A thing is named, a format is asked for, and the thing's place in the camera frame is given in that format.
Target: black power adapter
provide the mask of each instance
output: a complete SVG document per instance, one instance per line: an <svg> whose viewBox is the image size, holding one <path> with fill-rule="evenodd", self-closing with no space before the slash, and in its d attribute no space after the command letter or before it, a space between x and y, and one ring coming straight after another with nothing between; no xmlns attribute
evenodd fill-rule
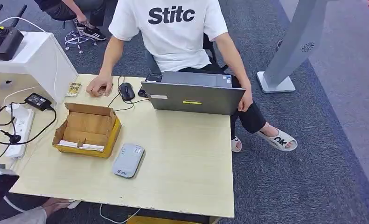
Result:
<svg viewBox="0 0 369 224"><path fill-rule="evenodd" d="M51 109L51 101L40 96L39 94L32 93L25 99L25 103L44 111L45 109Z"/></svg>

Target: gray laptop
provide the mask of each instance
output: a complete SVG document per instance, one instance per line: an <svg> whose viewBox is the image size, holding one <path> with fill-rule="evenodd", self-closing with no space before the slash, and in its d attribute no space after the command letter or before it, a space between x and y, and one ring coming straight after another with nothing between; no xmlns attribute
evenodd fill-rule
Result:
<svg viewBox="0 0 369 224"><path fill-rule="evenodd" d="M165 72L161 83L142 82L142 88L155 109L222 115L234 114L245 92L231 88L230 75L188 72Z"/></svg>

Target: hand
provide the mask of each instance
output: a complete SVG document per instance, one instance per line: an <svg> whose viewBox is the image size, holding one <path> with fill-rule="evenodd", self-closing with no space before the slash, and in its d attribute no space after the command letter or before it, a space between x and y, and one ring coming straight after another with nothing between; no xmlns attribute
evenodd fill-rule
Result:
<svg viewBox="0 0 369 224"><path fill-rule="evenodd" d="M86 25L88 23L87 22L87 17L83 13L77 15L77 20L81 24L85 24Z"/></svg>
<svg viewBox="0 0 369 224"><path fill-rule="evenodd" d="M238 110L241 112L246 112L252 103L253 96L251 95L251 90L246 90L241 101L239 102Z"/></svg>
<svg viewBox="0 0 369 224"><path fill-rule="evenodd" d="M87 93L93 97L100 97L103 94L108 96L113 86L113 77L111 74L100 73L94 80L87 86Z"/></svg>

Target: desk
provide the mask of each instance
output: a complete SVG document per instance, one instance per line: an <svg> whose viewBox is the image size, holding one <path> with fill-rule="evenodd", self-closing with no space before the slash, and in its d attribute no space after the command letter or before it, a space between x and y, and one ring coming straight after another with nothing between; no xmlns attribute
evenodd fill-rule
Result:
<svg viewBox="0 0 369 224"><path fill-rule="evenodd" d="M81 92L76 98L66 97L65 102L107 106L118 93L118 77L114 77L110 96L92 98L85 88L94 77L80 75L77 82L83 84ZM143 80L125 79L136 93ZM20 99L13 96L9 100ZM131 105L118 97L111 106L117 110ZM103 159L60 153L51 146L54 130L68 114L63 104L58 106L57 112L58 123L53 130L47 130L41 140L28 144L25 156L14 165L20 179L11 192L234 217L229 116L155 110L149 101L136 103L130 110L116 112L123 127L112 155ZM7 115L2 113L2 117L9 120ZM52 118L52 112L37 111L30 136ZM146 150L132 179L116 176L111 171L119 149L126 142L139 144Z"/></svg>

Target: black router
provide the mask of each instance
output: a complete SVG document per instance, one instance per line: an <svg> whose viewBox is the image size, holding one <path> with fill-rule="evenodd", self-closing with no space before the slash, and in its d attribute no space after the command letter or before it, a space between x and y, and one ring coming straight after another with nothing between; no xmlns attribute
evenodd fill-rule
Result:
<svg viewBox="0 0 369 224"><path fill-rule="evenodd" d="M27 6L24 5L17 17L21 17L26 8ZM0 27L0 60L11 60L24 37L21 32L15 28L18 21L19 19L15 19L11 26Z"/></svg>

